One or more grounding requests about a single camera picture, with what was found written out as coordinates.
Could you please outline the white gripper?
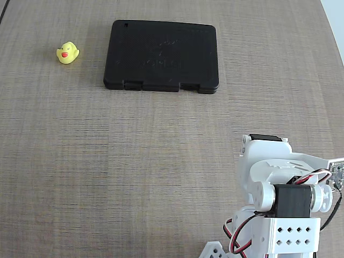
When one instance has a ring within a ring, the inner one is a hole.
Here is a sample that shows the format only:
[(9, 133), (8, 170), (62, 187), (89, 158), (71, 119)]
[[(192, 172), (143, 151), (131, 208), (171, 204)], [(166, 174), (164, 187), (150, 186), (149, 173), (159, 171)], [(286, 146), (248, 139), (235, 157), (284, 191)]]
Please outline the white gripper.
[(250, 135), (243, 135), (241, 141), (242, 146), (238, 161), (238, 177), (239, 184), (245, 196), (251, 195), (248, 190), (250, 169), (253, 164), (259, 161), (270, 159), (304, 161), (313, 169), (327, 169), (329, 166), (329, 160), (327, 159), (293, 152), (287, 138), (280, 138), (279, 141), (253, 140)]

